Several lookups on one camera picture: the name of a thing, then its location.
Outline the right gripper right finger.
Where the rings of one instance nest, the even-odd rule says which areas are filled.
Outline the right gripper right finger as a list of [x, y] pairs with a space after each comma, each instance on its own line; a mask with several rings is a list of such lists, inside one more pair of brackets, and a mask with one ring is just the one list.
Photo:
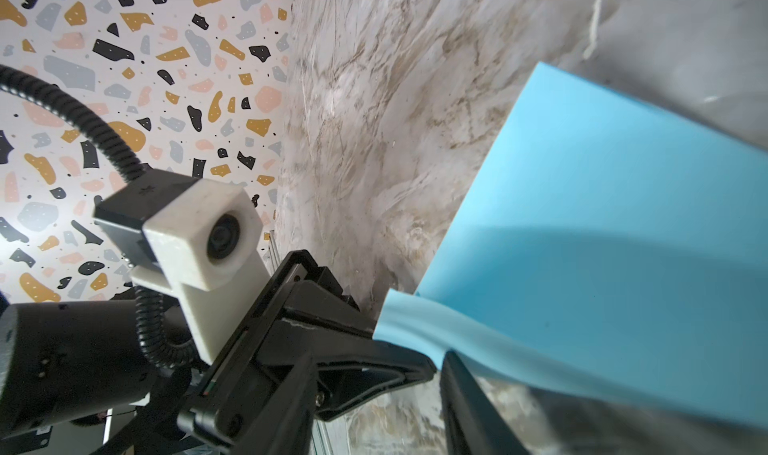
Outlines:
[[443, 359], [440, 395], [449, 454], [529, 454], [455, 351]]

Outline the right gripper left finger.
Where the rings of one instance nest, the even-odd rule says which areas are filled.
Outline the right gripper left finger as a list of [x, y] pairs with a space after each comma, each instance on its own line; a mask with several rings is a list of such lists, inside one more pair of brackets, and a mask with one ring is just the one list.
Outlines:
[[302, 356], [250, 422], [231, 454], [308, 454], [316, 409], [317, 366]]

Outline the light blue paper sheet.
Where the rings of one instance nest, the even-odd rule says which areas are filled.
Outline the light blue paper sheet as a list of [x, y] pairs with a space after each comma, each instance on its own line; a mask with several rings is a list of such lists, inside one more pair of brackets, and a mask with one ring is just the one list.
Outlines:
[[377, 340], [615, 403], [767, 425], [767, 154], [547, 64]]

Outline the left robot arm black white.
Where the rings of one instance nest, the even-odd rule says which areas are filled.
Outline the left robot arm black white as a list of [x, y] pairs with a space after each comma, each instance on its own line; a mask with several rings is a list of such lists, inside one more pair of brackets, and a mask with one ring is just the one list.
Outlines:
[[373, 337], [330, 270], [290, 252], [194, 382], [142, 354], [131, 300], [13, 304], [1, 317], [1, 433], [147, 398], [112, 453], [164, 421], [225, 454], [305, 454], [315, 421], [431, 380], [425, 355]]

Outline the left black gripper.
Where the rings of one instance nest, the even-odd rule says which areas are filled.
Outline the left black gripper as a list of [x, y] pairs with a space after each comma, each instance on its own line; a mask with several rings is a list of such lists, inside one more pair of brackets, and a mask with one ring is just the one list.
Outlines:
[[185, 403], [179, 428], [231, 449], [304, 355], [317, 363], [316, 418], [326, 422], [433, 379], [428, 356], [373, 340], [374, 326], [329, 268], [306, 250], [289, 253]]

